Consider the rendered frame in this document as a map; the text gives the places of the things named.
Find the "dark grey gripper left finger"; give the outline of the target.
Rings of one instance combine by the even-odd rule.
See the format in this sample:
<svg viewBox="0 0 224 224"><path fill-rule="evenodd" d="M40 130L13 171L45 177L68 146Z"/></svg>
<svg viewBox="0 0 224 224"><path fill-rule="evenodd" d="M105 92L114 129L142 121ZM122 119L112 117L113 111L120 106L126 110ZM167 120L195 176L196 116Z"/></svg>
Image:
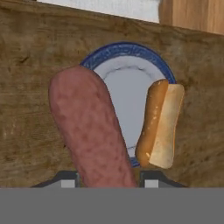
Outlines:
<svg viewBox="0 0 224 224"><path fill-rule="evenodd" d="M53 178L34 185L33 188L58 187L76 188L81 186L80 175L77 171L59 171Z"/></svg>

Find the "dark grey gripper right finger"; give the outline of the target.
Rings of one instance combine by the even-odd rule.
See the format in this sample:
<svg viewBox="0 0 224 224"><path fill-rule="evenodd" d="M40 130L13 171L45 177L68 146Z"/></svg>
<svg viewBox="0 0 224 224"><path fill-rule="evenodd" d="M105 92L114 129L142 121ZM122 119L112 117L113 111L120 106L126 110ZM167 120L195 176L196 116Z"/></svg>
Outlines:
<svg viewBox="0 0 224 224"><path fill-rule="evenodd" d="M167 178L161 171L140 171L139 186L142 188L183 187L180 183Z"/></svg>

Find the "reddish brown sausage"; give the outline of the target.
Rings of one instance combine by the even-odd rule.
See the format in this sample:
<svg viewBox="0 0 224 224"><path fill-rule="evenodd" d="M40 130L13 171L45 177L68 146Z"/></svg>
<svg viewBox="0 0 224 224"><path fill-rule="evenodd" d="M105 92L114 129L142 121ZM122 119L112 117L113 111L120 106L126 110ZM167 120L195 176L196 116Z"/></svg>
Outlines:
<svg viewBox="0 0 224 224"><path fill-rule="evenodd" d="M137 185L109 91L98 74L84 66L57 73L49 103L85 186Z"/></svg>

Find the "golden brown hot dog bun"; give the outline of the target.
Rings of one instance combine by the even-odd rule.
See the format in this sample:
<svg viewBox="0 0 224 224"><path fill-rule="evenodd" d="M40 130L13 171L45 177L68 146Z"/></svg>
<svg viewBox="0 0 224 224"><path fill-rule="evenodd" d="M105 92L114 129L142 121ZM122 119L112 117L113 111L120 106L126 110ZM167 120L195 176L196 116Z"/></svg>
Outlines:
<svg viewBox="0 0 224 224"><path fill-rule="evenodd" d="M175 152L175 131L185 90L167 79L155 81L148 89L143 128L136 144L136 159L142 167L169 169Z"/></svg>

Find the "white plate with blue rim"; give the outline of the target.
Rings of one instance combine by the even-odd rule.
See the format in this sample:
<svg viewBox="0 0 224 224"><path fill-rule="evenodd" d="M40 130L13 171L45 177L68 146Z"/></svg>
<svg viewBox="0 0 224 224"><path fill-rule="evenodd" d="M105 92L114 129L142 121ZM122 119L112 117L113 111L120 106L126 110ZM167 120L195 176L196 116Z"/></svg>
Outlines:
<svg viewBox="0 0 224 224"><path fill-rule="evenodd" d="M174 84L172 70L156 52L133 42L104 45L91 52L80 64L95 71L106 83L129 160L132 166L139 166L135 148L143 125L148 87L161 79Z"/></svg>

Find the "light wooden cabinet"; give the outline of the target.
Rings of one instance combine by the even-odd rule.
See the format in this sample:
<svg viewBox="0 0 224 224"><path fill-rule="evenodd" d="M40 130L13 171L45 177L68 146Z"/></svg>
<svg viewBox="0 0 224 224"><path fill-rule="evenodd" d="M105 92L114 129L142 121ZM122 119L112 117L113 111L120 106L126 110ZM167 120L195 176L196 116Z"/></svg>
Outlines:
<svg viewBox="0 0 224 224"><path fill-rule="evenodd" d="M224 35L224 0L161 0L159 22Z"/></svg>

